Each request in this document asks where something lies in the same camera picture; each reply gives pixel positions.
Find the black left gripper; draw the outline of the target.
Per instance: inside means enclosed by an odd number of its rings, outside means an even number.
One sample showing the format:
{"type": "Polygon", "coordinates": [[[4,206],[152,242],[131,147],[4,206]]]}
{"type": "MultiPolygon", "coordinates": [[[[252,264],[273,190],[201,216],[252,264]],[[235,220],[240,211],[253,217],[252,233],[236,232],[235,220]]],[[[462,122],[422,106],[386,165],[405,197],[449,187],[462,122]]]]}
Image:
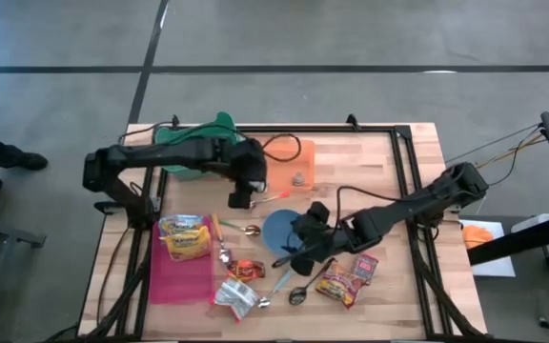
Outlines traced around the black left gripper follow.
{"type": "MultiPolygon", "coordinates": [[[[248,186],[252,191],[263,193],[267,189],[267,163],[259,141],[247,138],[226,148],[223,175],[238,185],[248,186]]],[[[248,192],[232,192],[228,196],[231,209],[249,209],[252,204],[248,192]]]]}

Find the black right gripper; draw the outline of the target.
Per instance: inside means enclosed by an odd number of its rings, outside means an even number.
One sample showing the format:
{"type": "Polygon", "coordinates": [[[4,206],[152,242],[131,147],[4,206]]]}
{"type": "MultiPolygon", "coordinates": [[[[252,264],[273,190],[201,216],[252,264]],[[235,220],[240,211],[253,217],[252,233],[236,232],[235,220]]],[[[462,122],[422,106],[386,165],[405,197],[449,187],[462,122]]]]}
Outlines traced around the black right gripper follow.
{"type": "Polygon", "coordinates": [[[329,226],[330,211],[322,202],[313,202],[307,214],[309,216],[297,218],[297,236],[303,243],[302,247],[284,247],[288,254],[278,258],[272,264],[273,268],[290,264],[294,272],[310,276],[316,261],[353,251],[351,228],[346,222],[329,226]]]}

